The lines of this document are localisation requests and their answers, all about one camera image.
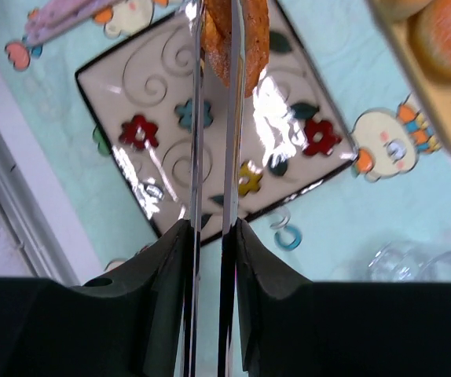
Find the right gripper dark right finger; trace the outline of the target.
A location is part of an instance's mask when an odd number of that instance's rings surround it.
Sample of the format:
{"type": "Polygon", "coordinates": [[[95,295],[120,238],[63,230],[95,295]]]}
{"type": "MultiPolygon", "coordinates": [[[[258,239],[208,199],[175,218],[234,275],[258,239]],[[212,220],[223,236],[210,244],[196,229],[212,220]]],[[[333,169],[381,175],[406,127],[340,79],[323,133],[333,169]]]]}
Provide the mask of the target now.
{"type": "Polygon", "coordinates": [[[315,376],[311,282],[245,220],[236,223],[236,286],[243,369],[250,376],[315,376]]]}

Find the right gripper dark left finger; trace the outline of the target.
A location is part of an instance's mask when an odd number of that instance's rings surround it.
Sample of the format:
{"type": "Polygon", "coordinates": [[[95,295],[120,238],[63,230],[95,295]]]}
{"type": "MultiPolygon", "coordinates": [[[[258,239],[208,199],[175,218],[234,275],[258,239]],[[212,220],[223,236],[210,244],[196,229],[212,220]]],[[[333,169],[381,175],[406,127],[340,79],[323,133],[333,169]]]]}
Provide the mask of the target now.
{"type": "Polygon", "coordinates": [[[172,376],[189,221],[177,221],[121,266],[71,288],[79,337],[70,376],[172,376]]]}

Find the small brown bread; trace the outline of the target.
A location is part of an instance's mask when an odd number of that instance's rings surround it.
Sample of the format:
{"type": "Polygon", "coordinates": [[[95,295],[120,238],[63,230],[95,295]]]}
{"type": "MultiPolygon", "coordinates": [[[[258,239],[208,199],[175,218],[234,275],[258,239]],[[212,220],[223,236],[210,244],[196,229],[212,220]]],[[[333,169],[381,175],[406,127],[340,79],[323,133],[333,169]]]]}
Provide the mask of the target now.
{"type": "MultiPolygon", "coordinates": [[[[205,27],[201,35],[201,46],[205,50],[214,73],[225,86],[229,85],[229,63],[232,34],[232,10],[230,1],[206,0],[205,27]]],[[[259,82],[261,71],[269,62],[270,19],[267,1],[247,0],[245,43],[246,78],[244,96],[252,95],[259,82]]]]}

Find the metal tongs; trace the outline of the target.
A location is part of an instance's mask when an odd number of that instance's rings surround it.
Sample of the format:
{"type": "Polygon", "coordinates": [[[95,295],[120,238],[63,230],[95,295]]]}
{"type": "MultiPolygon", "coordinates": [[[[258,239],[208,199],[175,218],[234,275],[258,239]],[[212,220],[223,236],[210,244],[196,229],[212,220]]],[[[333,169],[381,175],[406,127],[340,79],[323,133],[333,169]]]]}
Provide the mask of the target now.
{"type": "MultiPolygon", "coordinates": [[[[242,1],[233,1],[232,38],[229,64],[229,102],[227,112],[224,207],[222,213],[222,261],[218,330],[218,375],[233,373],[233,308],[236,281],[235,231],[238,220],[239,157],[243,126],[246,77],[247,9],[242,1]]],[[[203,191],[204,150],[204,52],[201,34],[205,27],[205,5],[194,1],[191,6],[191,32],[195,46],[192,92],[192,147],[190,152],[189,219],[193,230],[192,265],[186,281],[184,315],[183,376],[196,374],[197,304],[200,282],[200,236],[203,191]]]]}

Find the clear drinking glass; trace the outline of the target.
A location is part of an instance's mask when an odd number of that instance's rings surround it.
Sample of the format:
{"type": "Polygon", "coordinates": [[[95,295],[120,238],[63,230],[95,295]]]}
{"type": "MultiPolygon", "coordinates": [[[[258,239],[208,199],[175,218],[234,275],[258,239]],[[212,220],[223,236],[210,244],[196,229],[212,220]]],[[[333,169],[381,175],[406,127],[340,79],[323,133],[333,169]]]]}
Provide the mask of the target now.
{"type": "Polygon", "coordinates": [[[379,282],[451,282],[451,246],[388,243],[368,263],[366,276],[379,282]]]}

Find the square floral plate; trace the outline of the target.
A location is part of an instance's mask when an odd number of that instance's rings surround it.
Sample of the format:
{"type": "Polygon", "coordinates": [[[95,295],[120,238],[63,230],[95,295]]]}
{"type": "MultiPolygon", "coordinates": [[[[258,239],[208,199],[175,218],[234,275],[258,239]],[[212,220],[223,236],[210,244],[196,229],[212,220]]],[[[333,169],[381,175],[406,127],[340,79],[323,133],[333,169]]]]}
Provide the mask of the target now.
{"type": "MultiPolygon", "coordinates": [[[[255,220],[358,156],[342,116],[281,4],[269,6],[269,63],[244,102],[239,215],[255,220]]],[[[188,214],[194,39],[177,10],[75,74],[102,152],[113,156],[157,235],[188,214]]]]}

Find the yellow plastic tray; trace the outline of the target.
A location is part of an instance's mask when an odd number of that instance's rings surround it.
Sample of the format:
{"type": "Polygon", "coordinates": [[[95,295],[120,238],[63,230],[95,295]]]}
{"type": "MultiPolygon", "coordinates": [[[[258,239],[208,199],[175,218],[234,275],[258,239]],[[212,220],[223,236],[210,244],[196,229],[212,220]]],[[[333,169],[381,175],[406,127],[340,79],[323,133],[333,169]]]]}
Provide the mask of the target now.
{"type": "Polygon", "coordinates": [[[441,135],[444,146],[451,150],[451,80],[435,72],[415,50],[414,17],[395,23],[388,20],[378,1],[369,1],[368,6],[421,107],[441,135]]]}

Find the orange glazed donut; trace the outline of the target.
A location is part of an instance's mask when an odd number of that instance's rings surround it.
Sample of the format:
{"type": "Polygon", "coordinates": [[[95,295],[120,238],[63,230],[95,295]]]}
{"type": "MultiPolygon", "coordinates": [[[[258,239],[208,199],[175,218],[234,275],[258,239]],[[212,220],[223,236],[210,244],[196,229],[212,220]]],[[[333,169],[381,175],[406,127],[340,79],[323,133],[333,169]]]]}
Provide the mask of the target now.
{"type": "Polygon", "coordinates": [[[451,0],[429,3],[416,18],[412,39],[423,59],[451,78],[451,0]]]}

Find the striped croissant roll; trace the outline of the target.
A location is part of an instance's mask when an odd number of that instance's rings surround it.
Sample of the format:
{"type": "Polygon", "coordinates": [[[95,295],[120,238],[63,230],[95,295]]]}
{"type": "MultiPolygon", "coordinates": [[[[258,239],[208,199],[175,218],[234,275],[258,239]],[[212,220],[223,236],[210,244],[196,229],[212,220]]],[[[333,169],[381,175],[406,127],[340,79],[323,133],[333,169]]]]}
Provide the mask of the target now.
{"type": "Polygon", "coordinates": [[[406,20],[427,7],[431,0],[379,0],[379,8],[392,21],[406,20]]]}

